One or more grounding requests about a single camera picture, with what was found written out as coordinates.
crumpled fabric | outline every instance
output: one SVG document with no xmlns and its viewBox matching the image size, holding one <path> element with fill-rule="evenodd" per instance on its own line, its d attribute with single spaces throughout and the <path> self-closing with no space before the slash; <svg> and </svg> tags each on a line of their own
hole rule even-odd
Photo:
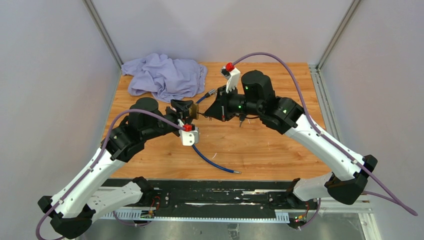
<svg viewBox="0 0 424 240">
<path fill-rule="evenodd" d="M 140 96 L 151 92 L 159 101 L 169 103 L 205 91 L 206 66 L 192 59 L 170 59 L 165 54 L 152 53 L 144 58 L 127 61 L 122 74 L 134 76 L 128 93 Z"/>
</svg>

robotic arm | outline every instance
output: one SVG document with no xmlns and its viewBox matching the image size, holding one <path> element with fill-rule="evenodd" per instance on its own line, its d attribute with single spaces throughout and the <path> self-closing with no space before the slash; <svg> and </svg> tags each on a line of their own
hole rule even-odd
<svg viewBox="0 0 424 240">
<path fill-rule="evenodd" d="M 167 107 L 166 114 L 162 115 L 155 99 L 143 97 L 132 105 L 130 110 L 144 110 L 159 115 L 184 130 L 176 129 L 151 115 L 130 112 L 118 127 L 112 129 L 105 151 L 95 167 L 92 168 L 92 164 L 101 153 L 101 148 L 65 188 L 53 196 L 43 196 L 38 201 L 38 206 L 44 213 L 59 202 L 59 205 L 49 214 L 52 218 L 50 224 L 57 233 L 68 239 L 74 239 L 105 214 L 125 205 L 151 199 L 145 196 L 148 196 L 153 188 L 143 177 L 136 177 L 127 185 L 106 194 L 100 196 L 93 196 L 93 194 L 111 174 L 142 151 L 147 140 L 174 133 L 181 138 L 184 146 L 199 142 L 198 128 L 191 124 L 192 119 L 198 118 L 198 106 L 193 101 L 180 100 L 172 100 L 171 106 L 172 108 Z M 77 185 L 64 197 L 67 190 L 71 189 L 75 183 Z"/>
<path fill-rule="evenodd" d="M 259 116 L 265 126 L 296 140 L 331 168 L 332 172 L 323 176 L 294 179 L 286 197 L 292 207 L 313 198 L 333 197 L 347 205 L 356 201 L 368 182 L 368 174 L 325 140 L 323 135 L 349 152 L 370 172 L 377 165 L 377 159 L 348 149 L 313 120 L 315 126 L 312 126 L 302 106 L 291 98 L 276 96 L 271 79 L 262 72 L 253 70 L 241 77 L 244 94 L 238 94 L 236 88 L 240 78 L 239 70 L 229 63 L 221 73 L 228 82 L 218 88 L 216 99 L 204 113 L 205 116 L 223 122 L 236 115 Z"/>
</svg>

white backdrop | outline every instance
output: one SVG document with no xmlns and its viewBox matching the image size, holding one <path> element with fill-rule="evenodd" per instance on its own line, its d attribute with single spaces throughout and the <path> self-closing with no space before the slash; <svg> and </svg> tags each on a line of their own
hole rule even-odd
<svg viewBox="0 0 424 240">
<path fill-rule="evenodd" d="M 0 32 L 0 239 L 33 240 L 38 199 L 99 145 L 120 71 L 80 0 L 1 1 Z"/>
<path fill-rule="evenodd" d="M 261 51 L 286 62 L 317 64 L 352 0 L 93 2 L 124 62 L 153 52 L 226 62 Z"/>
<path fill-rule="evenodd" d="M 371 197 L 384 240 L 423 239 L 424 2 L 365 0 L 322 69 L 341 137 L 373 154 L 375 174 L 406 204 Z M 370 180 L 367 190 L 383 191 Z"/>
</svg>

wood surface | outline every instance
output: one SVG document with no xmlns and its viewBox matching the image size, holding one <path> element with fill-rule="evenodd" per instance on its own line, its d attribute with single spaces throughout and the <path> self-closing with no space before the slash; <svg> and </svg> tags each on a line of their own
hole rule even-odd
<svg viewBox="0 0 424 240">
<path fill-rule="evenodd" d="M 203 62 L 202 64 L 208 68 L 205 92 L 185 100 L 197 101 L 210 89 L 216 89 L 227 82 L 220 74 L 224 62 Z M 299 82 L 312 118 L 324 127 L 308 65 L 290 63 L 289 67 Z M 300 103 L 292 79 L 279 63 L 239 63 L 237 68 L 241 74 L 251 70 L 262 71 L 271 78 L 277 96 L 289 97 Z M 121 77 L 106 129 L 118 113 L 129 109 L 137 99 L 152 97 L 150 93 L 130 96 L 127 88 L 131 79 L 132 76 L 129 75 Z M 241 86 L 240 82 L 239 93 L 243 92 Z M 199 105 L 200 112 L 204 113 L 214 99 L 215 96 L 205 99 Z M 159 101 L 159 110 L 162 113 L 165 113 L 166 106 L 169 106 L 169 103 Z M 145 149 L 136 154 L 112 177 L 291 181 L 294 178 L 313 178 L 330 171 L 301 144 L 265 127 L 259 119 L 246 120 L 241 127 L 239 127 L 238 118 L 222 122 L 216 119 L 209 121 L 208 118 L 200 116 L 200 119 L 193 123 L 199 127 L 200 131 L 200 142 L 196 145 L 197 148 L 215 163 L 240 171 L 241 174 L 228 173 L 209 165 L 195 153 L 191 146 L 183 146 L 180 138 L 174 134 L 167 134 L 147 141 Z"/>
</svg>

blue cable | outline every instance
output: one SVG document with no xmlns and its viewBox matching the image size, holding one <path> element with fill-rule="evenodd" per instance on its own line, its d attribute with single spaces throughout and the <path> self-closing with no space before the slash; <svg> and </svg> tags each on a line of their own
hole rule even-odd
<svg viewBox="0 0 424 240">
<path fill-rule="evenodd" d="M 211 94 L 209 94 L 209 95 L 204 95 L 204 96 L 202 96 L 199 100 L 197 100 L 197 104 L 199 104 L 201 101 L 203 101 L 205 98 L 207 98 L 207 97 L 210 97 L 211 96 Z M 215 168 L 218 168 L 218 169 L 221 169 L 221 170 L 223 170 L 223 171 L 226 171 L 226 172 L 229 172 L 229 173 L 231 173 L 231 174 L 241 174 L 241 172 L 240 171 L 234 171 L 234 170 L 231 170 L 231 169 L 228 169 L 228 168 L 225 168 L 225 167 L 223 167 L 223 166 L 220 166 L 220 165 L 218 165 L 218 164 L 216 164 L 216 163 L 214 163 L 213 161 L 211 161 L 211 160 L 209 160 L 207 157 L 205 157 L 199 150 L 198 150 L 198 148 L 193 144 L 193 149 L 194 149 L 194 151 L 197 153 L 197 155 L 199 155 L 203 160 L 205 160 L 208 164 L 210 164 L 210 165 L 212 165 L 212 166 L 214 166 Z"/>
</svg>

